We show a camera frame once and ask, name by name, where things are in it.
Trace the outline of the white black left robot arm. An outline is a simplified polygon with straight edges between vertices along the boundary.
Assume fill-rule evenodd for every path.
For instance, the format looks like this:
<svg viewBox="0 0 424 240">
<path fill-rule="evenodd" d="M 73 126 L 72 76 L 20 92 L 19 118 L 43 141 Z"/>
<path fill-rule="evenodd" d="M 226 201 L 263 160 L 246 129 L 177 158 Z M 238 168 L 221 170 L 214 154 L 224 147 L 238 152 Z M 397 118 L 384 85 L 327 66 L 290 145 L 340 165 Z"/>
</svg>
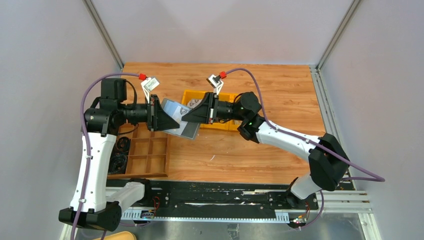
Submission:
<svg viewBox="0 0 424 240">
<path fill-rule="evenodd" d="M 100 77 L 97 82 L 101 94 L 91 107 L 85 108 L 85 100 L 81 100 L 82 156 L 78 181 L 69 206 L 58 214 L 59 221 L 70 225 L 72 233 L 78 228 L 112 232 L 133 204 L 142 207 L 153 204 L 155 208 L 159 205 L 148 180 L 130 180 L 117 192 L 106 195 L 110 159 L 122 125 L 145 123 L 151 132 L 180 126 L 163 110 L 158 96 L 152 94 L 160 84 L 153 76 L 137 75 L 145 102 L 138 103 L 138 97 L 134 96 L 134 101 L 126 104 L 130 85 L 127 76 L 110 73 Z"/>
</svg>

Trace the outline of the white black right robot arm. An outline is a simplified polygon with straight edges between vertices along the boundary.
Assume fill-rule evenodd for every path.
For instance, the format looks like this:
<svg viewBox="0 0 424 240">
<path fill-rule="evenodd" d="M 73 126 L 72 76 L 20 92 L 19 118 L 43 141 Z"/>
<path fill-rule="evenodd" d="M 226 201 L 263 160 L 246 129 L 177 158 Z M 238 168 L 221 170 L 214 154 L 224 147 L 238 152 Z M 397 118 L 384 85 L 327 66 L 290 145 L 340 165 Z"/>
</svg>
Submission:
<svg viewBox="0 0 424 240">
<path fill-rule="evenodd" d="M 261 116 L 261 109 L 253 92 L 239 94 L 234 102 L 221 101 L 215 93 L 206 92 L 182 120 L 199 124 L 240 121 L 237 130 L 245 140 L 280 148 L 308 162 L 309 172 L 295 178 L 286 191 L 285 201 L 292 209 L 301 207 L 315 192 L 334 191 L 349 167 L 335 156 L 347 157 L 338 140 L 329 133 L 313 136 L 280 127 Z"/>
</svg>

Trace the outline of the silver VIP card stack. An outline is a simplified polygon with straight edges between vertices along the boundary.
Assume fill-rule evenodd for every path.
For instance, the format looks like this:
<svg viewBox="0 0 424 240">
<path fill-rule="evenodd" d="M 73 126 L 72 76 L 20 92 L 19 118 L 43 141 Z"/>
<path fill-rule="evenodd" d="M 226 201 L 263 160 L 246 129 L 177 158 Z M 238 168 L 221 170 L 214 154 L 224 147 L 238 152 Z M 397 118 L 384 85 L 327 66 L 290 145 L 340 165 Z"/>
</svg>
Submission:
<svg viewBox="0 0 424 240">
<path fill-rule="evenodd" d="M 194 109 L 202 102 L 202 99 L 193 98 L 188 101 L 186 104 L 189 108 Z"/>
</svg>

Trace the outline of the yellow bin with silver cards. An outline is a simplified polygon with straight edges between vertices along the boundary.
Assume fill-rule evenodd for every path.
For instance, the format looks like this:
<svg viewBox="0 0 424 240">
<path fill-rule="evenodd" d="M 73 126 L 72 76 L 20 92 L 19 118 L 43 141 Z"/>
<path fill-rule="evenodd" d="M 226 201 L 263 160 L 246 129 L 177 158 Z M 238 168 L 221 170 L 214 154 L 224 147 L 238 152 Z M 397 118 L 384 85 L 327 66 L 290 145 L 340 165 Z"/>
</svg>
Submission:
<svg viewBox="0 0 424 240">
<path fill-rule="evenodd" d="M 191 99 L 203 99 L 205 93 L 205 91 L 186 89 L 183 92 L 181 104 L 187 106 L 188 101 Z"/>
</svg>

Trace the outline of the yellow bin with black cards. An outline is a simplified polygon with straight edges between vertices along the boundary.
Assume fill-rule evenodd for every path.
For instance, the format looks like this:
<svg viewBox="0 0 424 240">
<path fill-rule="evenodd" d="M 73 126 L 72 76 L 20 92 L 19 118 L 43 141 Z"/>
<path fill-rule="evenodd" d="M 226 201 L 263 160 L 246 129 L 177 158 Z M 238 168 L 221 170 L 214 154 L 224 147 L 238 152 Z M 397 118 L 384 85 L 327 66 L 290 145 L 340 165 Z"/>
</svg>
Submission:
<svg viewBox="0 0 424 240">
<path fill-rule="evenodd" d="M 232 102 L 235 99 L 234 93 L 221 93 L 219 95 L 220 100 L 230 101 Z M 215 130 L 223 130 L 223 131 L 235 131 L 236 130 L 236 121 L 229 120 L 228 122 L 214 122 L 213 124 L 201 124 L 201 129 L 215 129 Z"/>
</svg>

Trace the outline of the wooden compartment tray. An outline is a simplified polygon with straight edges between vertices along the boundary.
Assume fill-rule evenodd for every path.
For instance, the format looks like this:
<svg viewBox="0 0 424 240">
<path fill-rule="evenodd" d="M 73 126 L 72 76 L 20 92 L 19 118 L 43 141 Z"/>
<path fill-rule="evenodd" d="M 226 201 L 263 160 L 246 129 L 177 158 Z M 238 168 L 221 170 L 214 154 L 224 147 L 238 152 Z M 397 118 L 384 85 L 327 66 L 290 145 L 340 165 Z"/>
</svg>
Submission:
<svg viewBox="0 0 424 240">
<path fill-rule="evenodd" d="M 109 180 L 165 178 L 169 175 L 171 139 L 168 134 L 130 123 L 122 125 L 118 133 L 116 141 L 121 137 L 130 139 L 128 162 L 125 173 L 108 174 Z"/>
</svg>

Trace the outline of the dark rolled belts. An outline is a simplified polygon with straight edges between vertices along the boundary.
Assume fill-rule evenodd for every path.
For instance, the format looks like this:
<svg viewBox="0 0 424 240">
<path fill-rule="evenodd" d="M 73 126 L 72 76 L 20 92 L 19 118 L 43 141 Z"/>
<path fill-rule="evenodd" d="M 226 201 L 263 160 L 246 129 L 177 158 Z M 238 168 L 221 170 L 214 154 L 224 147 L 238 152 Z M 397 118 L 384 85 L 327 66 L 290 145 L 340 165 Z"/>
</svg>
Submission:
<svg viewBox="0 0 424 240">
<path fill-rule="evenodd" d="M 120 137 L 113 146 L 108 165 L 108 174 L 124 174 L 127 169 L 128 155 L 131 147 L 131 140 L 126 137 Z"/>
</svg>

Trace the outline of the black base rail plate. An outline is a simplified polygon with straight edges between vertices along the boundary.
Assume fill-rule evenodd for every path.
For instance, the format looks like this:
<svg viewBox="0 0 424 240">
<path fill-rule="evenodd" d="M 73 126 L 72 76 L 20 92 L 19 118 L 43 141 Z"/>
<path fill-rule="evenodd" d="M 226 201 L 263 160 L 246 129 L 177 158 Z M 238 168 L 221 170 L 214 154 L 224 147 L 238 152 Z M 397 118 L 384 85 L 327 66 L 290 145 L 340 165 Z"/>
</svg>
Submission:
<svg viewBox="0 0 424 240">
<path fill-rule="evenodd" d="M 286 184 L 224 183 L 195 181 L 150 181 L 150 199 L 131 205 L 137 210 L 153 210 L 155 218 L 184 220 L 273 220 L 277 211 L 318 210 L 316 194 L 295 207 L 283 198 Z"/>
</svg>

